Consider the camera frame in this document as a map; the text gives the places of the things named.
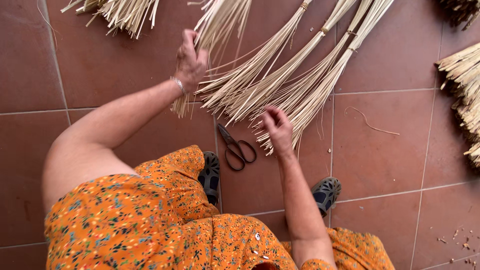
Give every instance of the black scissors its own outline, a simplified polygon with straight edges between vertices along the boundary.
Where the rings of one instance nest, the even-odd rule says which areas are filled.
[[[257,159],[257,151],[255,151],[255,148],[253,148],[253,146],[251,146],[249,143],[247,143],[246,141],[243,141],[243,140],[240,140],[240,141],[236,141],[232,138],[232,136],[230,135],[230,133],[228,133],[227,129],[222,125],[222,124],[218,124],[218,129],[220,130],[220,133],[222,134],[222,137],[223,139],[225,140],[225,142],[227,143],[227,149],[225,149],[225,159],[227,160],[227,163],[228,165],[236,170],[236,171],[241,171],[243,170],[243,168],[245,168],[245,163],[252,163],[254,162],[256,159]],[[240,147],[240,143],[243,143],[245,144],[246,146],[248,146],[252,151],[253,153],[255,154],[255,157],[252,159],[252,160],[248,160],[245,155],[243,154],[243,151]],[[232,144],[235,144],[238,149],[240,150],[240,155],[237,154],[235,151],[233,151],[232,148],[230,148],[230,146]],[[230,164],[230,161],[228,160],[227,158],[227,152],[230,151],[230,153],[235,156],[236,158],[238,158],[241,162],[242,162],[242,166],[240,168],[235,168],[232,166],[232,164]]]

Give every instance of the broom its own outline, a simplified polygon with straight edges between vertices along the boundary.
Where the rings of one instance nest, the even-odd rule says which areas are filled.
[[[224,97],[227,104],[225,112],[231,117],[229,122],[239,121],[248,114],[262,108],[271,98],[271,95],[292,75],[303,60],[310,54],[325,34],[340,20],[356,0],[339,0],[321,30],[303,47],[292,59],[265,79],[257,82],[241,93],[232,97]]]
[[[462,31],[467,30],[480,14],[480,0],[440,0],[440,5],[450,18],[451,26],[468,22]]]
[[[86,26],[89,26],[98,15],[102,15],[109,21],[108,27],[110,30],[107,32],[107,35],[111,32],[115,35],[119,29],[125,29],[130,34],[130,38],[135,36],[138,39],[150,6],[152,7],[149,17],[149,20],[152,21],[151,28],[155,26],[155,15],[159,0],[77,0],[70,2],[61,12],[69,10],[82,1],[84,1],[84,5],[76,9],[76,14],[98,8]]]
[[[237,37],[240,38],[245,30],[251,4],[252,0],[209,0],[202,8],[206,10],[205,14],[194,28],[198,32],[195,40],[197,51],[211,51],[213,48],[224,50],[235,25],[239,25]],[[173,102],[171,110],[177,113],[179,118],[183,118],[188,110],[189,99],[190,95],[187,94]]]
[[[301,78],[292,85],[284,87],[283,89],[275,92],[272,95],[272,98],[270,99],[268,104],[278,107],[279,109],[283,110],[287,115],[289,113],[292,113],[293,110],[298,106],[302,98],[308,96],[313,89],[317,88],[322,81],[322,78],[333,67],[338,57],[338,54],[342,50],[350,35],[356,35],[355,33],[353,33],[353,30],[357,27],[358,23],[365,15],[372,1],[373,0],[361,1],[357,13],[355,14],[352,22],[350,23],[347,32],[343,35],[343,37],[340,39],[332,52],[330,52],[321,62],[319,62],[309,71],[285,82],[285,84],[287,84],[291,81],[295,81],[298,78]],[[257,117],[263,114],[263,112],[263,108],[259,108],[254,111],[252,113],[252,116],[250,116],[250,121],[254,121]]]
[[[305,97],[302,102],[295,107],[292,113],[288,114],[288,119],[293,125],[292,147],[297,145],[303,130],[324,106],[328,95],[333,90],[340,75],[343,73],[343,70],[353,52],[360,47],[362,41],[370,33],[393,1],[394,0],[374,0],[367,16],[348,49],[343,53],[332,70],[322,79],[317,88]],[[268,133],[259,136],[257,141],[261,143],[261,146],[264,147],[265,150],[269,150],[267,155],[273,153],[273,145]]]
[[[267,76],[268,72],[274,66],[279,55],[285,48],[285,45],[288,43],[288,40],[293,38],[297,25],[304,12],[307,11],[308,5],[311,1],[312,0],[304,0],[293,17],[273,37],[271,37],[251,59],[247,60],[239,67],[227,72],[226,75],[221,78],[202,82],[202,84],[209,84],[199,90],[196,94],[206,93],[220,88],[215,93],[210,94],[203,99],[205,104],[202,107],[214,108],[213,113],[217,113],[220,108],[224,106],[222,99],[224,97],[231,97],[240,89],[250,86],[260,74],[260,71],[273,57],[275,57],[276,54],[274,61],[264,75],[264,77]]]
[[[473,167],[480,168],[480,43],[435,64],[439,71],[448,72],[440,89],[448,88],[458,98],[452,108],[472,144],[464,155]]]

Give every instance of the floor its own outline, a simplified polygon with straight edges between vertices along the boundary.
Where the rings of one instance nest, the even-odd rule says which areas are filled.
[[[279,64],[320,29],[335,2],[310,5]],[[105,36],[107,24],[101,18],[85,27],[90,15],[61,13],[67,3],[0,2],[0,260],[7,269],[44,269],[40,189],[51,143],[95,107],[168,79],[181,30],[193,27],[202,14],[198,6],[186,6],[186,0],[160,1],[155,28],[144,27],[139,40],[131,40],[125,33]],[[273,35],[300,3],[253,1],[240,54]],[[296,74],[332,50],[357,5]],[[298,149],[309,185],[329,175],[343,185],[325,224],[379,236],[401,270],[473,269],[465,259],[480,263],[479,177],[462,155],[468,145],[450,109],[454,100],[438,89],[444,74],[437,74],[433,65],[480,42],[480,21],[466,32],[459,29],[444,23],[435,1],[395,1],[350,59]],[[225,61],[233,57],[234,44]],[[255,163],[241,172],[229,169],[225,144],[215,128],[225,120],[200,109],[198,102],[191,106],[192,119],[179,120],[165,110],[116,153],[134,166],[192,144],[216,151],[222,162],[219,208],[254,216],[287,240],[275,157],[264,156],[256,144],[260,155]],[[345,113],[349,106],[363,112],[372,126],[400,135],[369,128],[356,111]],[[229,130],[234,138],[255,144],[247,123]],[[458,236],[452,239],[456,230]],[[462,249],[467,237],[470,250]]]

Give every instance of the person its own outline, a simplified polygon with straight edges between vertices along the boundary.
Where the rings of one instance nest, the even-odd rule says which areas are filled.
[[[43,174],[47,269],[393,269],[377,237],[325,227],[339,181],[310,190],[292,125],[277,108],[265,108],[262,128],[280,167],[289,243],[253,217],[219,214],[212,152],[190,146],[136,168],[115,156],[112,149],[183,90],[196,89],[208,61],[208,51],[195,52],[196,37],[183,32],[171,80],[97,108],[51,146]]]

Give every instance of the right hand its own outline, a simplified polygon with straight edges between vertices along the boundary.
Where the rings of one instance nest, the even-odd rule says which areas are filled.
[[[189,93],[197,90],[197,85],[203,79],[208,63],[207,50],[200,49],[198,55],[195,52],[193,41],[197,35],[197,32],[185,29],[183,43],[177,51],[177,70],[174,76],[181,81]]]
[[[282,110],[274,106],[265,107],[260,127],[270,134],[270,140],[272,140],[278,156],[294,155],[292,149],[293,127]]]

